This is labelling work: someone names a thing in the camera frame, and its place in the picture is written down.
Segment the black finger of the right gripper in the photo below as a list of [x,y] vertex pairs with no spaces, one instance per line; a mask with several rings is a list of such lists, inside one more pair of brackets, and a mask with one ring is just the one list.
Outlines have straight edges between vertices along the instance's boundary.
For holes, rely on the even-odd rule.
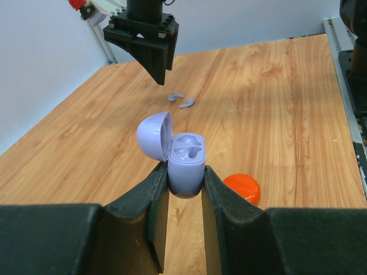
[[165,84],[168,44],[153,43],[142,38],[132,40],[113,38],[107,41],[125,50],[136,59],[157,84]]

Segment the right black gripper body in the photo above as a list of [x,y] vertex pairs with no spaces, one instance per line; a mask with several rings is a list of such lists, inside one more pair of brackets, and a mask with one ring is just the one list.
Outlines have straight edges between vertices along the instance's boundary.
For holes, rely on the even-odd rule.
[[127,12],[110,18],[103,29],[104,40],[124,50],[135,46],[175,50],[179,24],[172,14],[163,13],[157,23],[132,19]]

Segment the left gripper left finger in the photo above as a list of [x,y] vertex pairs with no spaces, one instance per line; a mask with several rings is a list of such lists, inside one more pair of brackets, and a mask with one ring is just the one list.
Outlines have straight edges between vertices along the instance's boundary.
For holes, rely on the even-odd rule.
[[167,164],[120,198],[93,203],[1,206],[2,274],[161,274]]

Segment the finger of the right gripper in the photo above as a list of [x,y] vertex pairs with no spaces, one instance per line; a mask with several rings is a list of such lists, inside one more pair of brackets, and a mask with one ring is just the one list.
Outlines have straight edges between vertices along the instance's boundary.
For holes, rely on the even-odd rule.
[[177,44],[178,31],[175,31],[174,34],[167,37],[168,50],[167,50],[167,70],[172,70],[173,67],[173,59],[175,48]]

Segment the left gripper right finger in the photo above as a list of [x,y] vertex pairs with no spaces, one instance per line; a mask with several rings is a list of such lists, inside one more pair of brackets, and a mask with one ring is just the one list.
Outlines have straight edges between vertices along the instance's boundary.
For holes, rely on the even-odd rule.
[[206,167],[202,187],[208,274],[365,274],[366,210],[262,210]]

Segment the purple earbud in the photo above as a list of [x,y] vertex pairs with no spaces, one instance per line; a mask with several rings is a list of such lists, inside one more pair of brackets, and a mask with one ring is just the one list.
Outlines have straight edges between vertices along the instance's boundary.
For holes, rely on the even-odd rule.
[[186,103],[179,105],[180,108],[189,108],[195,104],[195,99],[188,99]]
[[184,96],[180,93],[172,93],[170,95],[168,95],[168,100],[170,102],[175,102],[176,99],[182,99]]

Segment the purple charging case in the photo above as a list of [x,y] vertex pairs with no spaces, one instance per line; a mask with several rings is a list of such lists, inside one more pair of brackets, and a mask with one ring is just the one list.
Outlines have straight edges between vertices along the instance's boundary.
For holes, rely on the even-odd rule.
[[169,111],[156,113],[138,126],[140,150],[149,158],[168,162],[169,189],[179,198],[192,198],[202,188],[206,161],[203,136],[196,133],[173,134]]

